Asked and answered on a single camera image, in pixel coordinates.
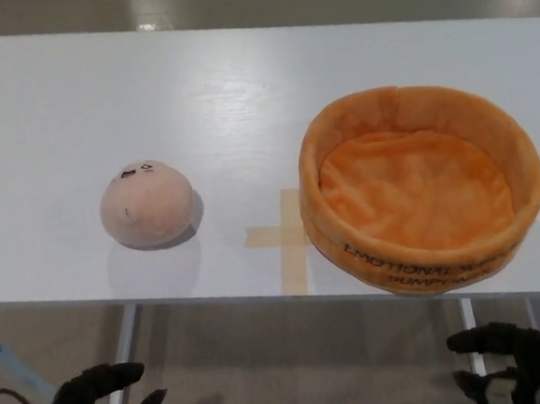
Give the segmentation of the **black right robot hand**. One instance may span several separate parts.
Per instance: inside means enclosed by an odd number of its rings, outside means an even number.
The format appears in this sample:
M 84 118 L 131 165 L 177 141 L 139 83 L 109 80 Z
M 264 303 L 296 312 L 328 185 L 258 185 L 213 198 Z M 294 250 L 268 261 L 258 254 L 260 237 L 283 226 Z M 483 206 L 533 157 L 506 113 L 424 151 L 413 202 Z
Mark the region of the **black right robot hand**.
M 458 354 L 510 355 L 514 367 L 489 375 L 455 371 L 453 380 L 476 404 L 494 404 L 495 385 L 513 383 L 503 400 L 512 404 L 540 404 L 540 330 L 515 324 L 490 322 L 447 338 L 447 347 Z

